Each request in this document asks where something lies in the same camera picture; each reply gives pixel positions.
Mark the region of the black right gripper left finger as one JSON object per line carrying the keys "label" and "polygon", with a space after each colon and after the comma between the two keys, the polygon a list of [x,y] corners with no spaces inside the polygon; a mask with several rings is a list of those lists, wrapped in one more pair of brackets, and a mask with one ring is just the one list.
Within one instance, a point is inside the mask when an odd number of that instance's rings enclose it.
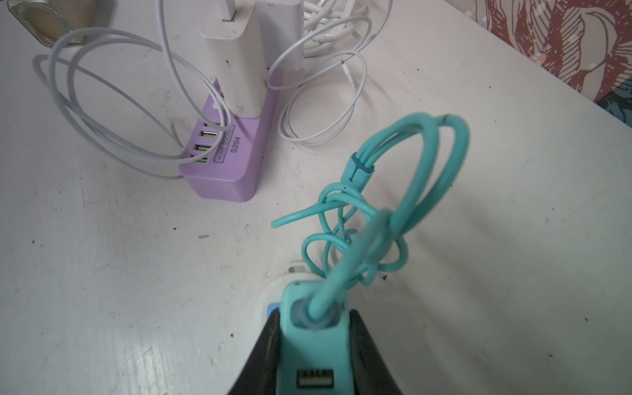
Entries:
{"label": "black right gripper left finger", "polygon": [[277,393],[277,366],[281,355],[281,314],[274,309],[255,342],[243,370],[229,395]]}

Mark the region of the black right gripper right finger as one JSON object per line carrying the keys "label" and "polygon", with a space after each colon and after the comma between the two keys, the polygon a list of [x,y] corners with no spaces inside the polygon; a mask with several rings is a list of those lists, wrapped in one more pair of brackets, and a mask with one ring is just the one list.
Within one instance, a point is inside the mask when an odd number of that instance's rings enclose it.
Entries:
{"label": "black right gripper right finger", "polygon": [[402,395],[356,309],[350,312],[349,332],[355,395]]}

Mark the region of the white power strip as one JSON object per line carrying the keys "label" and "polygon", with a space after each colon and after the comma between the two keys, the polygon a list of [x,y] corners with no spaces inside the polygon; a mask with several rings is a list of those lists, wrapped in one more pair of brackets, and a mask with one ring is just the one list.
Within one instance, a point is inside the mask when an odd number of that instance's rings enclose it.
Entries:
{"label": "white power strip", "polygon": [[273,278],[259,294],[254,305],[253,333],[258,336],[266,324],[269,314],[281,306],[281,296],[285,288],[293,281],[321,281],[303,262],[292,262],[283,274]]}

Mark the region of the teal charger with cable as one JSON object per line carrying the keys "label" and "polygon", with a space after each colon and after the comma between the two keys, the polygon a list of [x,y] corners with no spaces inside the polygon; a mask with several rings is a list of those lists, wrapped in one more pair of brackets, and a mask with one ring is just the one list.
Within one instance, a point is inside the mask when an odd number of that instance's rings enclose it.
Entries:
{"label": "teal charger with cable", "polygon": [[[376,162],[409,138],[420,137],[419,162],[395,209],[368,203],[364,189]],[[329,184],[317,202],[273,222],[278,228],[308,217],[322,231],[304,240],[326,252],[337,250],[336,263],[323,257],[304,262],[321,281],[293,281],[282,293],[281,355],[276,372],[279,394],[355,394],[347,292],[368,286],[377,276],[403,268],[409,258],[406,234],[448,192],[467,156],[470,130],[457,115],[414,113],[375,133],[347,162],[341,179]]]}

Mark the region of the purple power strip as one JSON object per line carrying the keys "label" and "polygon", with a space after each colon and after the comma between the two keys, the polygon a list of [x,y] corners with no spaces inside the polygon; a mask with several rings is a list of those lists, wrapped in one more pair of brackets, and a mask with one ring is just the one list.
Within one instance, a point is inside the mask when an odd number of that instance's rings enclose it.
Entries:
{"label": "purple power strip", "polygon": [[197,121],[183,157],[198,156],[217,148],[205,158],[182,164],[179,171],[198,196],[247,202],[256,192],[279,92],[269,90],[258,118],[236,117],[232,130],[218,132]]}

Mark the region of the white charger with cable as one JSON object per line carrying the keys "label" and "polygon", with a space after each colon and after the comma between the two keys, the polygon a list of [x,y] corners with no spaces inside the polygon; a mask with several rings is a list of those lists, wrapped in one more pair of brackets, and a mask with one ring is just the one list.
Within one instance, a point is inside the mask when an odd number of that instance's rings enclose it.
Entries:
{"label": "white charger with cable", "polygon": [[[154,166],[188,165],[207,162],[227,140],[229,132],[239,118],[254,119],[263,113],[264,100],[268,93],[268,72],[258,17],[250,1],[219,1],[217,11],[209,16],[212,33],[204,36],[207,47],[215,61],[217,84],[213,84],[200,70],[186,59],[171,51],[166,32],[165,7],[156,2],[156,22],[159,31],[158,42],[133,34],[106,27],[86,27],[62,36],[54,44],[49,54],[41,54],[32,60],[36,76],[47,87],[51,98],[61,115],[72,129],[90,145],[129,171],[153,179],[160,174],[145,171],[120,157],[121,153]],[[138,102],[103,77],[81,67],[85,54],[110,44],[134,44],[162,53],[166,67],[178,87],[182,97],[194,109],[216,137],[214,142],[195,151],[192,156],[166,156],[139,147],[114,131],[108,129],[88,115],[76,96],[75,73],[81,72],[121,95],[134,106]],[[215,100],[220,118],[213,121],[194,104],[184,87],[176,69],[180,64],[188,69],[207,88]]]}

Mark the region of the thin white cable adapter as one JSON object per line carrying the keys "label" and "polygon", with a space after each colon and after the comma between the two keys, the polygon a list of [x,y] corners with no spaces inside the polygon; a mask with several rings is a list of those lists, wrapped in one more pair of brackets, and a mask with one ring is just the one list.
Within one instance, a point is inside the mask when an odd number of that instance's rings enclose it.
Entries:
{"label": "thin white cable adapter", "polygon": [[[370,45],[385,27],[393,9],[389,0],[385,17],[377,30],[366,15],[367,5],[362,1],[347,1],[342,11],[334,9],[334,1],[304,2],[308,8],[305,13],[303,37],[284,49],[268,68],[266,85],[274,91],[293,90],[293,93],[281,111],[277,131],[280,137],[294,144],[320,146],[338,136],[350,122],[357,101],[360,99],[368,77],[368,65],[361,51]],[[300,82],[289,85],[277,85],[272,82],[274,72],[294,52],[304,49],[308,59],[319,59]],[[323,77],[326,73],[341,69],[352,89],[352,102],[349,107],[329,126],[307,137],[300,137],[291,126],[290,113],[299,95],[308,85]]]}

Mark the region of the small glass jar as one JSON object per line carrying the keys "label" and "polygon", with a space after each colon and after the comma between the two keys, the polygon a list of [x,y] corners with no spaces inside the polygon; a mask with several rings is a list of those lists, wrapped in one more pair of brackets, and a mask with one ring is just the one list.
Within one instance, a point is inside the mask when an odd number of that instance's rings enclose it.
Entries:
{"label": "small glass jar", "polygon": [[53,45],[67,33],[90,27],[95,0],[8,0],[8,11],[43,46]]}

